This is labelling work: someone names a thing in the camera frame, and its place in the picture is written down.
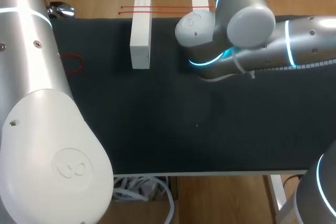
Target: robot logo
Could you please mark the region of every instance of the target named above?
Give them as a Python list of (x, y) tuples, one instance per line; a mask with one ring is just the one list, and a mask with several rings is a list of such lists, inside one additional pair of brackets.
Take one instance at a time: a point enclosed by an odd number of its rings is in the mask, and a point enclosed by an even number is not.
[(73, 176), (83, 176), (85, 173), (85, 164), (80, 163), (75, 167), (71, 167), (69, 164), (59, 163), (57, 170), (64, 178), (72, 178)]
[(53, 158), (51, 168), (60, 186), (85, 188), (91, 181), (92, 165), (80, 150), (66, 148)]

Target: black cable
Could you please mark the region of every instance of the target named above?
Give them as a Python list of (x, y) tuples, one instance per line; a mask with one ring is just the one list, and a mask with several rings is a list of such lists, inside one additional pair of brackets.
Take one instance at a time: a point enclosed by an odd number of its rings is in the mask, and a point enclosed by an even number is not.
[(287, 183), (289, 180), (291, 180), (292, 178), (299, 178), (299, 179), (301, 179), (302, 176), (303, 176), (303, 175), (300, 175), (300, 174), (296, 174), (296, 175), (289, 176), (289, 177), (284, 181), (284, 183), (282, 184), (282, 186), (285, 187), (286, 183)]

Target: white foam block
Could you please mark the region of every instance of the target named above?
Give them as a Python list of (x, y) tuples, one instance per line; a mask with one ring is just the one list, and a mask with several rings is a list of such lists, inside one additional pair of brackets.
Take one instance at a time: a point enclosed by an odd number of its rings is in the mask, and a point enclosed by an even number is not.
[[(134, 0), (134, 6), (151, 6), (151, 0)], [(150, 7), (135, 7), (135, 12), (149, 12)], [(151, 61), (152, 14), (134, 13), (130, 50), (133, 69), (149, 69)]]
[(198, 6), (209, 6), (209, 0), (192, 0), (193, 10), (210, 10), (209, 7), (198, 7)]

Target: red wire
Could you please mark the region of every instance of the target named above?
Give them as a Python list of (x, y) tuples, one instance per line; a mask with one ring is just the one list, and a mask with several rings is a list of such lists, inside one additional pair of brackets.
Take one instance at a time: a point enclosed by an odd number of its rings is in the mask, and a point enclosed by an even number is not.
[(139, 7), (152, 7), (152, 8), (215, 8), (215, 6), (120, 6), (123, 8), (139, 8)]
[(69, 71), (66, 71), (67, 74), (73, 74), (73, 73), (77, 73), (79, 72), (80, 70), (83, 69), (84, 67), (84, 60), (83, 58), (81, 57), (81, 55), (79, 54), (65, 54), (65, 55), (62, 55), (61, 56), (61, 59), (68, 59), (68, 58), (77, 58), (77, 59), (80, 59), (81, 61), (81, 64), (78, 68), (76, 68), (75, 70), (69, 70)]
[(129, 12), (118, 12), (118, 14), (123, 14), (123, 13), (164, 13), (164, 14), (188, 14), (188, 13), (183, 13), (183, 12), (154, 12), (154, 11), (129, 11)]

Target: table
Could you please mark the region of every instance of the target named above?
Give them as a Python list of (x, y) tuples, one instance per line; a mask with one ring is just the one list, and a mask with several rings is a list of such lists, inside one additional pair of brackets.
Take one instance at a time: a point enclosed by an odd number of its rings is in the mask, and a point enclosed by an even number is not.
[[(279, 20), (294, 17), (278, 17)], [(336, 66), (257, 71), (218, 82), (196, 76), (178, 45), (178, 18), (152, 24), (151, 69), (133, 70), (130, 19), (60, 19), (73, 97), (114, 173), (303, 172), (336, 137)], [(73, 62), (64, 61), (65, 69)]]

